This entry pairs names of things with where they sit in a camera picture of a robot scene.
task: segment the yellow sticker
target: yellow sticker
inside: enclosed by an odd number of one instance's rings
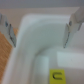
[[[50,84],[66,84],[64,70],[50,70]]]

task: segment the wooden floor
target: wooden floor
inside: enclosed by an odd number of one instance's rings
[[[2,80],[2,76],[7,64],[7,61],[10,56],[12,46],[5,39],[4,35],[0,33],[0,84]]]

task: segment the brown floor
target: brown floor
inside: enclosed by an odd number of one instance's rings
[[[5,39],[4,35],[0,33],[0,84],[11,49],[12,46]]]

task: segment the yellow label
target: yellow label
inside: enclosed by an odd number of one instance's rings
[[[66,84],[64,70],[50,70],[50,84]]]

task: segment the white plastic tub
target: white plastic tub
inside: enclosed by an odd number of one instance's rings
[[[49,84],[49,69],[64,69],[66,84],[83,84],[84,25],[64,49],[68,21],[63,15],[25,16],[2,84]]]

